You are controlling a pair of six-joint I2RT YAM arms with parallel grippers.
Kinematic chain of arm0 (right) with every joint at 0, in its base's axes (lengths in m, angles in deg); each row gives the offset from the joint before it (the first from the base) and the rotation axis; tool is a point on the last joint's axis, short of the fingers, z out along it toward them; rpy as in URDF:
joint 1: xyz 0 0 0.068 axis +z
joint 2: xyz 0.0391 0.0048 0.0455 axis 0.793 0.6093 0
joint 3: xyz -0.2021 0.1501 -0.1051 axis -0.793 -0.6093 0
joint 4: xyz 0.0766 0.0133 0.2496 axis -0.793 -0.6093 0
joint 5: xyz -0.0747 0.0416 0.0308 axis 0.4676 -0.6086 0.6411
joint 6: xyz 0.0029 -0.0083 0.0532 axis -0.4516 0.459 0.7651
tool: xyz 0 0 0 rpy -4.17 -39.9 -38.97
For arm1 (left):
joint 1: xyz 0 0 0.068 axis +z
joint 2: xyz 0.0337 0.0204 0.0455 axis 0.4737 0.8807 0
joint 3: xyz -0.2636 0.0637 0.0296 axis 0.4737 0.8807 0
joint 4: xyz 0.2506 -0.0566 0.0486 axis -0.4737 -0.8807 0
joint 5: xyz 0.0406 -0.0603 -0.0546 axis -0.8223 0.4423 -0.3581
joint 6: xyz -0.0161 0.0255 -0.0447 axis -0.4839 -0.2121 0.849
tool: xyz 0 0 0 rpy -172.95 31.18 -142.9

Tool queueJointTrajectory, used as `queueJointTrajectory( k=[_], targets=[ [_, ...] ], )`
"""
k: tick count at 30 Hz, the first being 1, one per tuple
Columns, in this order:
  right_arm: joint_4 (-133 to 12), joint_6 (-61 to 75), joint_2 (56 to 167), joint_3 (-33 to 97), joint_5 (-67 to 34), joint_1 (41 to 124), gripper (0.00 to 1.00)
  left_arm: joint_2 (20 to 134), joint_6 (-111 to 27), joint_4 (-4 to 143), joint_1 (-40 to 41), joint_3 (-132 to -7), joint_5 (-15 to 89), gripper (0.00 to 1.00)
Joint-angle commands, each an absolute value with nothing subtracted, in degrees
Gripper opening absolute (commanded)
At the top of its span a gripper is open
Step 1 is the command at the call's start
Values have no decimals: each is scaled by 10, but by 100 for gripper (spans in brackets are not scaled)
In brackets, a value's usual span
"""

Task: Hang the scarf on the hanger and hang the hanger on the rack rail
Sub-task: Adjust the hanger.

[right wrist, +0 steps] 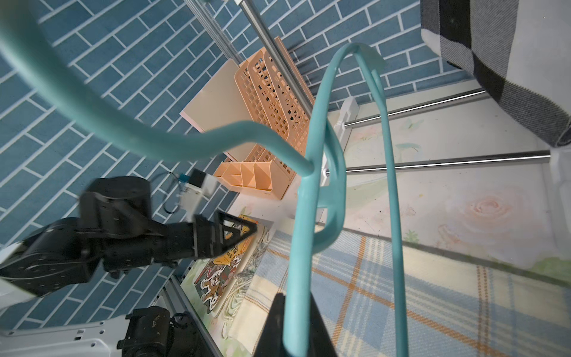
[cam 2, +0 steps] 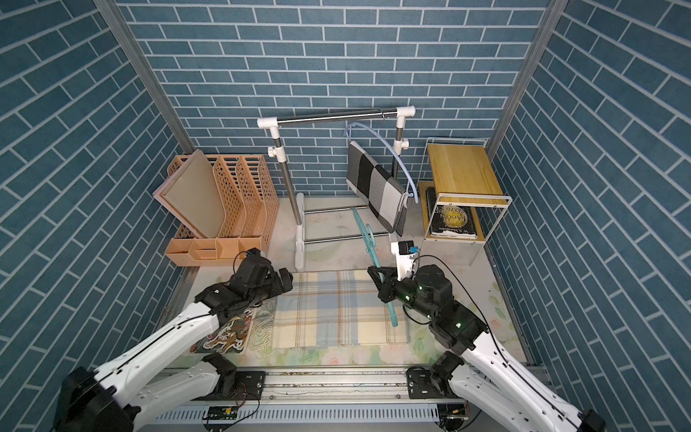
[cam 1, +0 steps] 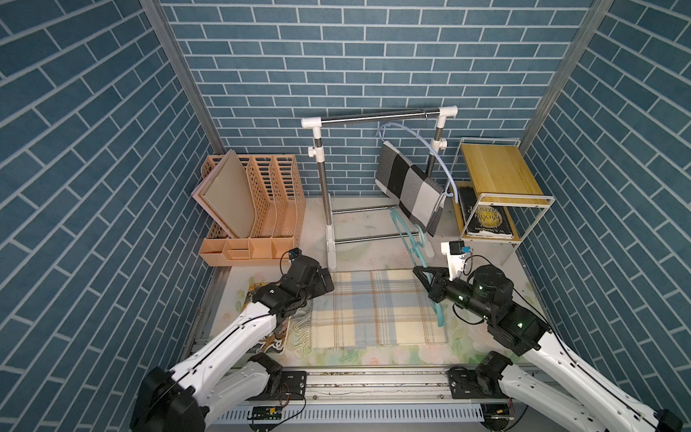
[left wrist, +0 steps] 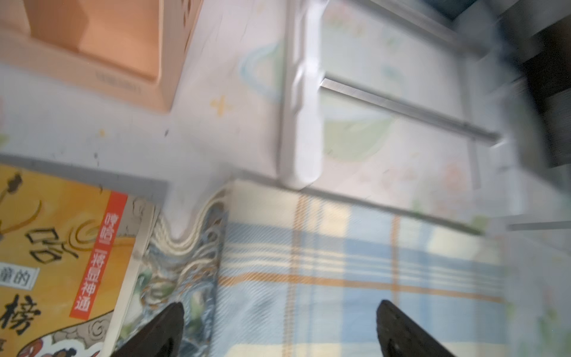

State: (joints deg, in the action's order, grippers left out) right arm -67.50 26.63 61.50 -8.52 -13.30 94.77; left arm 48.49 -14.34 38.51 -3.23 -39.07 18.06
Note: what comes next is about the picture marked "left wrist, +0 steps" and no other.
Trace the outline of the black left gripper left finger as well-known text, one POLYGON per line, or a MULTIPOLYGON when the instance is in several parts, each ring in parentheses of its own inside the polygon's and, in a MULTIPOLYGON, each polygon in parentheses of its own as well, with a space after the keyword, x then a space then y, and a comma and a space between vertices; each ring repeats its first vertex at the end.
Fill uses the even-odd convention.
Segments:
POLYGON ((176 357, 184 332, 184 307, 171 303, 112 357, 176 357))

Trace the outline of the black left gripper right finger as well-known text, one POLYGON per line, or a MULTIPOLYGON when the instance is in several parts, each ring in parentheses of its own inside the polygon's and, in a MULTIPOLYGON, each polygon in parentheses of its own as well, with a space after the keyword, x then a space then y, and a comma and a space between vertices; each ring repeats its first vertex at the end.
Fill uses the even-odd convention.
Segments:
POLYGON ((389 300, 379 304, 376 324, 384 357, 454 357, 454 354, 389 300))

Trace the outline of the yellow blue plaid scarf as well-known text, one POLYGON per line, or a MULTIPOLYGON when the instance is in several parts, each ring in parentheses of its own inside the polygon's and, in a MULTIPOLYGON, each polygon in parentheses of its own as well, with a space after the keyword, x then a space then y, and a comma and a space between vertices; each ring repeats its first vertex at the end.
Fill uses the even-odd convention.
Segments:
POLYGON ((506 356, 503 283, 468 230, 236 180, 185 238, 159 216, 115 345, 181 303, 181 356, 378 356, 389 300, 455 356, 506 356))

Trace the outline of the black grey checkered scarf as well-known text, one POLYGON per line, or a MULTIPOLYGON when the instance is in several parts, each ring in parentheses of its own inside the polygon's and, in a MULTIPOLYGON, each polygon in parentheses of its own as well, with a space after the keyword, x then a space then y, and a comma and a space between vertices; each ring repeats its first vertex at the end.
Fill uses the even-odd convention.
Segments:
POLYGON ((570 2, 503 1, 501 24, 547 137, 550 163, 570 163, 570 2))

